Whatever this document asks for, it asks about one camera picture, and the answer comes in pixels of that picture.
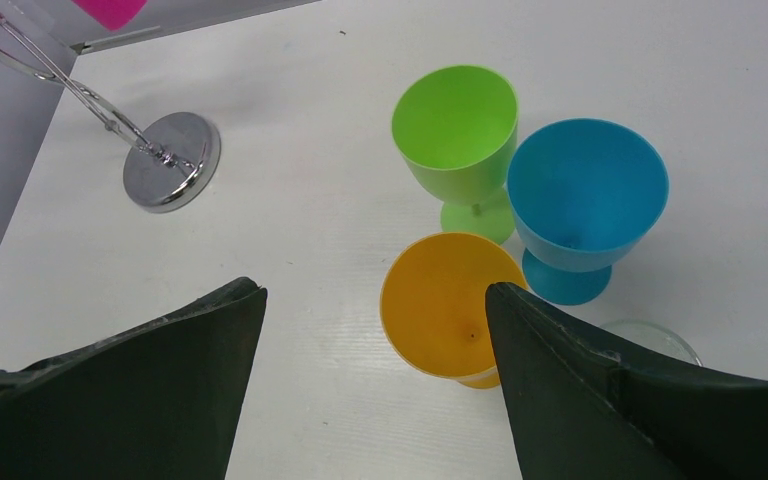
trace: blue cup base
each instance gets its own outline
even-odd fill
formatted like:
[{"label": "blue cup base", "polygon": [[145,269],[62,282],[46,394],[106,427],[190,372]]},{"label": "blue cup base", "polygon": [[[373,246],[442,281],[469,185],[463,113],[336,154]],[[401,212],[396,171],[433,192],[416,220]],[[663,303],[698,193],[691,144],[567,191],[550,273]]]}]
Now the blue cup base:
[{"label": "blue cup base", "polygon": [[566,272],[541,262],[528,250],[522,255],[522,270],[531,290],[558,305],[581,305],[598,297],[611,280],[611,267],[592,272]]}]

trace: pink lampshade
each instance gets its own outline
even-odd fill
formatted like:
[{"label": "pink lampshade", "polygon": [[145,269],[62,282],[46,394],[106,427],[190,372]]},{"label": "pink lampshade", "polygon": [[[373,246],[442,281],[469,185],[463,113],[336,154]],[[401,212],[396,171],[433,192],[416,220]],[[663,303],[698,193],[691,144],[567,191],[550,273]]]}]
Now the pink lampshade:
[{"label": "pink lampshade", "polygon": [[118,30],[130,22],[147,0],[72,0],[108,30]]}]

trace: green goblet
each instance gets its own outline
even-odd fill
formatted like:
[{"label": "green goblet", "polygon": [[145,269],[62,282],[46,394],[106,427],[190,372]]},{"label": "green goblet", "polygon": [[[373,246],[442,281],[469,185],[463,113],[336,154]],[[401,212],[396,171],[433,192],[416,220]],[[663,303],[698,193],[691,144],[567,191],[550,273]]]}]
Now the green goblet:
[{"label": "green goblet", "polygon": [[470,232],[502,243],[514,231],[502,186],[516,149],[513,86],[484,67],[430,73],[402,95],[393,140],[413,176],[444,202],[444,232]]}]

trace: orange cup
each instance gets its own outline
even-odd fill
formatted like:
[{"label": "orange cup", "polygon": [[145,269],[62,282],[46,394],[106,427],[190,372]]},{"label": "orange cup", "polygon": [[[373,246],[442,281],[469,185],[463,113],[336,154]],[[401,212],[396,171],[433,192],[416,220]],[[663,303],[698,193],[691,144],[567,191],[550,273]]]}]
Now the orange cup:
[{"label": "orange cup", "polygon": [[470,233],[439,233],[409,246],[381,287],[381,323],[417,370],[472,388],[499,385],[484,294],[497,282],[525,288],[516,261]]}]

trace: white tabletop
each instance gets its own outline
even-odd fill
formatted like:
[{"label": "white tabletop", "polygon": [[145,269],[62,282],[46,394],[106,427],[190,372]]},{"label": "white tabletop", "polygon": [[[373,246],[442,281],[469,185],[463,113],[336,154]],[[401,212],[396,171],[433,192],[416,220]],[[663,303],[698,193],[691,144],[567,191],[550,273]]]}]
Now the white tabletop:
[{"label": "white tabletop", "polygon": [[0,368],[247,275],[270,297],[228,478],[518,478],[501,390],[414,371],[378,319],[393,258],[439,229],[390,115],[457,63],[512,81],[521,138],[599,117],[666,161],[666,213],[568,310],[660,323],[768,379],[768,2],[750,0],[326,0],[80,57],[74,77],[142,125],[212,119],[222,159],[190,205],[145,213],[127,147],[65,95],[0,249]]}]

